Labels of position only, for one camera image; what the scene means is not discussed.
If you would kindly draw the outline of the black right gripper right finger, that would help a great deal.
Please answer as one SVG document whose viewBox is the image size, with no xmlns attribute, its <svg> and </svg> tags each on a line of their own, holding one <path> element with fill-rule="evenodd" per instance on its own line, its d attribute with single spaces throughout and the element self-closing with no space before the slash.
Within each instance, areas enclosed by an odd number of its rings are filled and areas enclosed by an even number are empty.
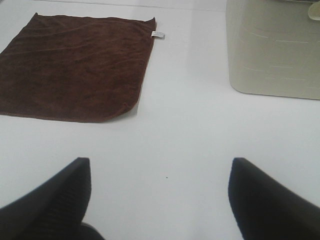
<svg viewBox="0 0 320 240">
<path fill-rule="evenodd" d="M 320 208 L 245 158 L 234 158 L 228 198 L 245 240 L 318 240 Z"/>
</svg>

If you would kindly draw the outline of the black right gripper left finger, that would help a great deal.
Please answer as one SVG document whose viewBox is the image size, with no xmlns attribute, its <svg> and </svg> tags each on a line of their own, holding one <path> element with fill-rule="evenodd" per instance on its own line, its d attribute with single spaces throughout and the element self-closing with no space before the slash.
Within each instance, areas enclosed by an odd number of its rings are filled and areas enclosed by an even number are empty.
<svg viewBox="0 0 320 240">
<path fill-rule="evenodd" d="M 91 197 L 90 160 L 78 157 L 46 182 L 0 209 L 2 240 L 102 240 L 84 223 Z"/>
</svg>

